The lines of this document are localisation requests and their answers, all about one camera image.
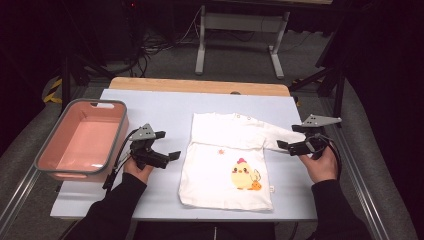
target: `pink tray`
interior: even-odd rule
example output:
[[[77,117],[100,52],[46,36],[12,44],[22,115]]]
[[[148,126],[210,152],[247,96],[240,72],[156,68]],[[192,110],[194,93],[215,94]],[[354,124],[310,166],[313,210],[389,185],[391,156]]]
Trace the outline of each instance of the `pink tray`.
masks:
[[[102,182],[111,172],[128,130],[123,102],[72,101],[34,165],[57,180]]]

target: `person's right hand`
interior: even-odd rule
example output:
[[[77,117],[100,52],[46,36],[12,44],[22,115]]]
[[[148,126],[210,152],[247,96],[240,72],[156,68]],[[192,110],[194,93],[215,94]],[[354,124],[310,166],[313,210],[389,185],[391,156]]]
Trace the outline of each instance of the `person's right hand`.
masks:
[[[337,159],[329,147],[324,149],[322,156],[317,160],[307,155],[301,155],[299,159],[308,169],[309,177],[314,183],[337,179]]]

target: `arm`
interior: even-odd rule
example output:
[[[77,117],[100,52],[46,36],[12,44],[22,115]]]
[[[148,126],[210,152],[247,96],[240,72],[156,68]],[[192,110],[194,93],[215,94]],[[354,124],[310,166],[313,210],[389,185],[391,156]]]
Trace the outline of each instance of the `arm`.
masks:
[[[73,239],[125,239],[138,200],[146,189],[153,167],[137,168],[133,159],[124,166],[122,183],[102,201],[95,202],[84,217],[66,236]]]
[[[318,226],[316,239],[371,239],[365,224],[355,216],[337,179],[337,161],[329,147],[322,156],[313,160],[299,156],[305,164],[312,186]]]

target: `hand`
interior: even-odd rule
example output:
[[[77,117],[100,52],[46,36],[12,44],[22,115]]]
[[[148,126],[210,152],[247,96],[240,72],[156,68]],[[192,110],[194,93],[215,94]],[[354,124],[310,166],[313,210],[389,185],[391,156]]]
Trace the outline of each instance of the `hand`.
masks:
[[[337,159],[329,147],[324,149],[322,156],[317,160],[307,155],[301,155],[299,158],[305,164],[309,177],[314,183],[337,179]]]
[[[134,177],[138,178],[140,181],[147,184],[147,180],[149,179],[150,173],[153,171],[152,166],[146,165],[143,170],[137,167],[137,163],[134,159],[131,157],[128,159],[128,161],[124,165],[124,172],[129,173],[133,175]]]

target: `white table surface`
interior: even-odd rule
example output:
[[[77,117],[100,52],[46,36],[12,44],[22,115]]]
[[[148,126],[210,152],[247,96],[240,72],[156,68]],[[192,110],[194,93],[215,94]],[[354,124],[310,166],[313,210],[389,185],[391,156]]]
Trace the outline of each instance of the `white table surface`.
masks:
[[[166,169],[155,169],[134,212],[134,219],[181,221],[316,220],[313,184],[300,160],[289,154],[265,150],[272,211],[201,209],[184,206],[179,197],[181,170],[190,141],[193,113],[240,113],[286,129],[301,122],[293,98],[205,93],[149,92],[106,89],[101,99],[121,100],[128,108],[128,133],[145,123],[154,131],[166,131],[155,141],[156,152],[181,151],[179,160]],[[121,173],[115,186],[121,182]],[[51,216],[78,219],[95,201],[103,199],[103,183],[65,181],[53,205]]]

